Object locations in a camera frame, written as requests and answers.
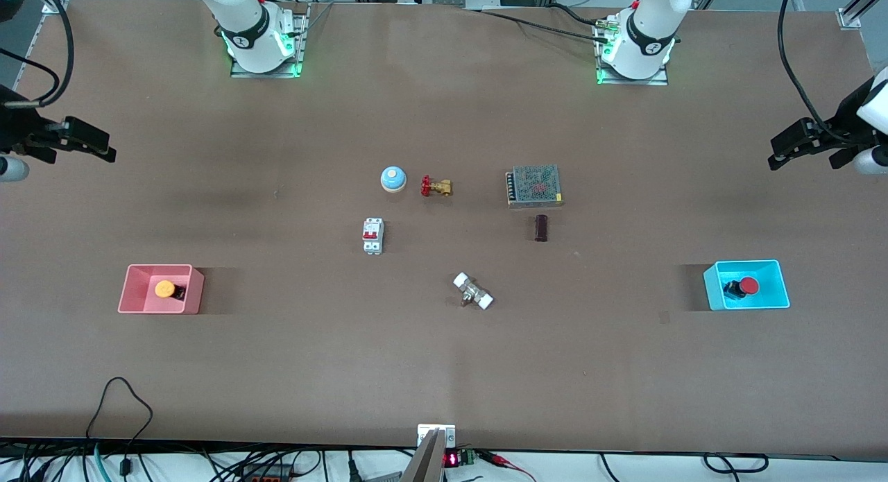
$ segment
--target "red button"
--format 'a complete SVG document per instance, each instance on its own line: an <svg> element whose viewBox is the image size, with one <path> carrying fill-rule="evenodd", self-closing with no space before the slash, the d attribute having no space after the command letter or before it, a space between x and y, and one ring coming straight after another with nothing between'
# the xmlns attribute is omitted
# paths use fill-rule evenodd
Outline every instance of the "red button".
<svg viewBox="0 0 888 482"><path fill-rule="evenodd" d="M743 277L740 280L740 290L747 295L758 293L758 281L754 277Z"/></svg>

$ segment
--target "red wire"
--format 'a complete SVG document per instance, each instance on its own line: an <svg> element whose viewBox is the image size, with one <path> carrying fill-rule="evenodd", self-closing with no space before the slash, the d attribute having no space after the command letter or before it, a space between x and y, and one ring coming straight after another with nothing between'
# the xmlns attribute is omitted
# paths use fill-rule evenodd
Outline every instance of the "red wire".
<svg viewBox="0 0 888 482"><path fill-rule="evenodd" d="M536 482L536 478L535 478L533 475L531 475L530 473L528 473L527 470L524 470L524 469L518 468L517 466L514 466L514 465L511 464L511 463L510 463L510 466L507 466L506 468L511 469L511 470L516 470L516 472L521 472L521 473L523 473L524 475L529 476L529 478L530 478L531 480L533 480L533 482Z"/></svg>
<svg viewBox="0 0 888 482"><path fill-rule="evenodd" d="M494 462L495 466L506 468L509 470L515 470L515 472L521 472L524 475L529 476L529 478L531 480L533 480L533 482L536 482L535 476L531 475L527 470L524 470L522 468L515 466L515 463L512 463L509 460L505 459L504 457L499 456L499 454L494 454L493 462Z"/></svg>

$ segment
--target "blue plastic box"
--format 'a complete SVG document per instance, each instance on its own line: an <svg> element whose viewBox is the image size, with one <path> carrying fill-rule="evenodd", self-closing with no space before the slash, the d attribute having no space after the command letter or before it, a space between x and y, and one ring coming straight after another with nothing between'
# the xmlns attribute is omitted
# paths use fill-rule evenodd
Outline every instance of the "blue plastic box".
<svg viewBox="0 0 888 482"><path fill-rule="evenodd" d="M758 280L758 293L739 300L724 295L724 285L746 276ZM789 308L789 295L786 293L780 262L773 259L716 261L703 273L703 283L713 311Z"/></svg>

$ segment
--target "brown table surface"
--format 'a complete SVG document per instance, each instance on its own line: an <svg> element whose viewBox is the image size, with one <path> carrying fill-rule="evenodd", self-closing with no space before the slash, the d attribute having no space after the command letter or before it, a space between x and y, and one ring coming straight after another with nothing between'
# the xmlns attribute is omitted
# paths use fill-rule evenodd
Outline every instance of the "brown table surface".
<svg viewBox="0 0 888 482"><path fill-rule="evenodd" d="M775 14L689 14L669 87L597 86L589 43L446 6L337 5L299 80L230 80L199 1L70 15L74 78L42 113L120 153L0 186L2 434L82 435L124 375L152 438L410 445L453 422L485 447L888 454L888 187L825 155L768 170L805 114ZM871 74L832 14L786 39L824 114ZM63 43L48 19L33 58L62 71ZM548 163L565 206L539 244L504 172ZM380 189L388 165L408 190ZM780 260L792 308L708 311L702 270L750 258ZM142 263L202 269L203 315L117 314ZM461 270L491 309L459 307ZM143 419L115 388L96 435Z"/></svg>

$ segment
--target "pink plastic box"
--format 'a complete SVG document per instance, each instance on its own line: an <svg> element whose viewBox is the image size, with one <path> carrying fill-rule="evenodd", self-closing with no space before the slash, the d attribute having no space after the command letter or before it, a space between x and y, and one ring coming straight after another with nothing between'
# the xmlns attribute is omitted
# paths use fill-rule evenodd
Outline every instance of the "pink plastic box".
<svg viewBox="0 0 888 482"><path fill-rule="evenodd" d="M185 287L185 299L159 298L155 286L162 280ZM126 268L121 314L197 314L203 294L203 274L188 264L133 264Z"/></svg>

